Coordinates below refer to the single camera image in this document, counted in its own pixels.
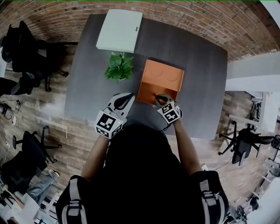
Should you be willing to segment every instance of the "potted plant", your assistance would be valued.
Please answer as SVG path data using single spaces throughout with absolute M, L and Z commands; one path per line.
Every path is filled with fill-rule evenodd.
M 133 57 L 126 58 L 124 52 L 120 53 L 119 55 L 116 55 L 112 52 L 109 61 L 109 67 L 105 72 L 107 79 L 115 79 L 117 80 L 117 83 L 119 83 L 119 80 L 129 79 L 133 75 L 132 59 Z

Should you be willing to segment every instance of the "shoulder strap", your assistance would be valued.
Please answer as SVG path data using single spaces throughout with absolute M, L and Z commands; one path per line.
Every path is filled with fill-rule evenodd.
M 70 180 L 69 192 L 71 201 L 63 208 L 63 224 L 87 224 L 86 212 L 81 202 L 77 183 L 78 178 Z
M 212 193 L 212 191 L 209 190 L 208 180 L 200 182 L 199 185 L 200 190 L 202 192 L 202 205 L 204 210 L 205 224 L 214 224 L 214 222 L 211 219 L 211 213 L 209 212 L 210 207 L 212 206 L 219 207 L 220 218 L 218 219 L 218 223 L 221 224 L 225 216 L 225 207 L 222 197 L 219 194 L 214 194 Z

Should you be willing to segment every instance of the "brick wall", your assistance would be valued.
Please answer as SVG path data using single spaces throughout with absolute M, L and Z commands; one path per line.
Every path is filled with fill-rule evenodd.
M 0 12 L 0 36 L 23 20 L 38 39 L 77 42 L 90 14 L 108 9 L 143 12 L 144 18 L 201 36 L 228 51 L 228 61 L 279 51 L 273 36 L 241 1 L 13 1 Z
M 260 1 L 244 1 L 244 4 L 256 14 L 256 16 L 266 26 L 270 34 L 273 36 L 277 45 L 280 46 L 280 29 L 275 20 L 271 17 L 267 9 L 264 7 L 264 5 Z

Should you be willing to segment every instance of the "orange box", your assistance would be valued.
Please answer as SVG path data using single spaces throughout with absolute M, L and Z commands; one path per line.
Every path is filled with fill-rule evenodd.
M 155 105 L 153 93 L 168 94 L 176 100 L 183 77 L 181 69 L 147 60 L 136 100 Z

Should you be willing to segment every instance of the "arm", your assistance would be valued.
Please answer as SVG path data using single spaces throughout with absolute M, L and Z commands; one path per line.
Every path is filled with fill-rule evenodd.
M 15 199 L 15 201 L 17 202 L 17 204 L 19 205 L 19 207 L 21 209 L 24 209 L 25 205 L 23 204 L 23 202 L 17 197 L 15 196 L 14 194 L 12 194 L 11 192 L 8 191 L 8 189 L 5 189 L 11 196 L 13 199 Z
M 98 137 L 83 167 L 81 174 L 83 178 L 91 182 L 103 168 L 109 142 L 110 139 L 108 138 L 101 135 Z
M 200 166 L 200 160 L 197 151 L 192 143 L 192 140 L 185 131 L 181 120 L 176 120 L 174 123 L 178 151 L 181 164 L 189 175 L 197 171 L 203 171 Z

